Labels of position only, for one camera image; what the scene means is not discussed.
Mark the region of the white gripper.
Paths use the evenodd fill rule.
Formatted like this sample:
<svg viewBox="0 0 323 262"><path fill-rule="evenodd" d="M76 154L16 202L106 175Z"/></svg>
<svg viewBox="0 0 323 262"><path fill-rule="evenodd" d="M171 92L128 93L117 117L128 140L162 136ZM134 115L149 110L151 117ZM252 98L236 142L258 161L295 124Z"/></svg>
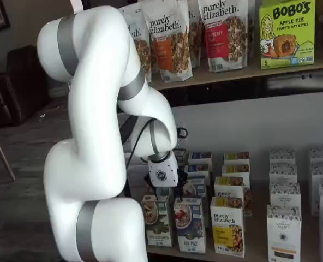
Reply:
<svg viewBox="0 0 323 262"><path fill-rule="evenodd" d="M183 187L188 174L178 169L178 164L173 151L157 153L148 157L148 171L144 180L147 184L146 194L154 195L157 200L157 188L175 187L175 197L183 200Z"/></svg>

